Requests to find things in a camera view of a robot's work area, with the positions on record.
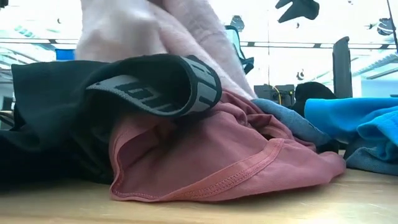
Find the wooden surface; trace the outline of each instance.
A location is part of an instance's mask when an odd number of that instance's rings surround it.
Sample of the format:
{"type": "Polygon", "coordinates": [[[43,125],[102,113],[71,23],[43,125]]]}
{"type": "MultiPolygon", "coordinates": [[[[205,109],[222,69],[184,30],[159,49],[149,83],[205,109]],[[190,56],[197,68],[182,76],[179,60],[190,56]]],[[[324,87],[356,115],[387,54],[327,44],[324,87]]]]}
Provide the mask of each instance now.
{"type": "Polygon", "coordinates": [[[398,223],[398,178],[357,170],[323,187],[212,205],[114,202],[108,194],[85,182],[2,192],[0,223],[398,223]]]}

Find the folded clothing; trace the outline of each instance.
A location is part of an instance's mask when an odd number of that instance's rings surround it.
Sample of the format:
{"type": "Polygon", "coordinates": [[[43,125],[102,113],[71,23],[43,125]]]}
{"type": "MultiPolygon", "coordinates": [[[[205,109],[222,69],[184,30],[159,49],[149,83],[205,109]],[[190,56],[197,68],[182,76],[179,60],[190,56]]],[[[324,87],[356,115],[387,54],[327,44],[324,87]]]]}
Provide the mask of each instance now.
{"type": "Polygon", "coordinates": [[[305,117],[348,143],[348,167],[398,175],[398,98],[309,99],[305,117]]]}
{"type": "Polygon", "coordinates": [[[325,184],[345,170],[341,156],[317,154],[313,143],[228,91],[206,113],[173,120],[126,113],[109,151],[116,200],[222,201],[325,184]]]}

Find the pink fabric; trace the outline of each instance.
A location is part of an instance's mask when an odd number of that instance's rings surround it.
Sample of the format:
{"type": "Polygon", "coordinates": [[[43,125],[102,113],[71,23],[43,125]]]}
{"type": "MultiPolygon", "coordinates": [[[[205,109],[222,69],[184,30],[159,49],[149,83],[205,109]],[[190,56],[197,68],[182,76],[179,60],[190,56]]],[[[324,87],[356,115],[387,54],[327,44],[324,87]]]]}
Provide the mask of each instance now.
{"type": "Polygon", "coordinates": [[[312,143],[234,93],[224,91],[198,116],[121,118],[109,146],[112,198],[221,201],[326,184],[345,170],[341,156],[318,155],[312,143]]]}
{"type": "Polygon", "coordinates": [[[195,55],[212,67],[223,88],[256,97],[225,35],[204,0],[81,0],[83,30],[77,60],[117,60],[170,53],[195,55]]]}

